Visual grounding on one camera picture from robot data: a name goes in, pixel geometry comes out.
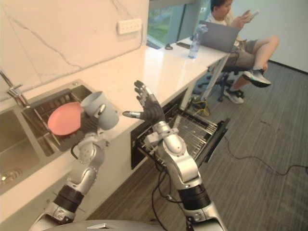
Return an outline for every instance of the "gray shorts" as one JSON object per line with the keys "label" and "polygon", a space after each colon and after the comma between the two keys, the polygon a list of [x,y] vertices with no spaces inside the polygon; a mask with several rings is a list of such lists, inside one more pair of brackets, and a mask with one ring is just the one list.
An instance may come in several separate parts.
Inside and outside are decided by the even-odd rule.
{"label": "gray shorts", "polygon": [[225,66],[237,66],[252,69],[255,64],[254,47],[258,40],[241,41],[239,47],[233,47]]}

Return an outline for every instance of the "gray mug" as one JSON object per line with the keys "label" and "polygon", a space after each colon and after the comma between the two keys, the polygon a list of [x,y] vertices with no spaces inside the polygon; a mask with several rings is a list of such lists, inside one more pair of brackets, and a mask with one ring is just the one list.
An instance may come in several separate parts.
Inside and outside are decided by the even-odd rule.
{"label": "gray mug", "polygon": [[112,129],[119,122],[115,107],[102,91],[88,95],[81,102],[81,107],[88,116],[98,117],[99,126],[103,130]]}

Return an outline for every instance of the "man using phone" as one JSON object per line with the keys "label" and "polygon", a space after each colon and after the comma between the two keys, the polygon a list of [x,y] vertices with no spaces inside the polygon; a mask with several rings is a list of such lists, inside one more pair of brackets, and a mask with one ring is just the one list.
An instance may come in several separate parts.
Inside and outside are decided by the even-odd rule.
{"label": "man using phone", "polygon": [[[207,21],[242,29],[258,13],[252,15],[248,10],[243,15],[234,17],[231,12],[232,2],[233,0],[211,0],[211,13]],[[231,88],[224,90],[224,94],[233,103],[244,103],[244,100],[240,97],[239,89],[249,82],[258,87],[270,85],[270,81],[264,77],[264,72],[267,70],[267,62],[278,44],[279,38],[277,36],[258,40],[240,40],[239,37],[237,38],[226,66],[238,66],[247,68],[249,71],[245,71]]]}

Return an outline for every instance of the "smartphone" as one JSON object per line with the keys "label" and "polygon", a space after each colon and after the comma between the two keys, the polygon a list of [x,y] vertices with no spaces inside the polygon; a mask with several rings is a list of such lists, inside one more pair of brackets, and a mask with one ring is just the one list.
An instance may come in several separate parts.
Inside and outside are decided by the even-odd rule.
{"label": "smartphone", "polygon": [[183,43],[183,42],[177,42],[177,45],[180,46],[180,47],[184,47],[186,49],[190,49],[191,46],[187,43]]}
{"label": "smartphone", "polygon": [[250,16],[250,20],[252,20],[254,17],[256,17],[258,14],[260,14],[260,10],[256,10],[255,12],[253,12]]}

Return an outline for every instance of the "plastic bottle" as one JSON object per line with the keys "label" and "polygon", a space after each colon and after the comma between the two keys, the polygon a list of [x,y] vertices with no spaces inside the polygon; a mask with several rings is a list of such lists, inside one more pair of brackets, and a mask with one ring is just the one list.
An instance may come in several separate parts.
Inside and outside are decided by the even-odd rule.
{"label": "plastic bottle", "polygon": [[189,58],[195,59],[197,57],[197,53],[199,51],[202,38],[204,36],[204,33],[207,31],[208,30],[207,30],[206,25],[199,24],[197,26],[196,33],[193,36],[193,40],[192,40],[193,43],[188,53]]}

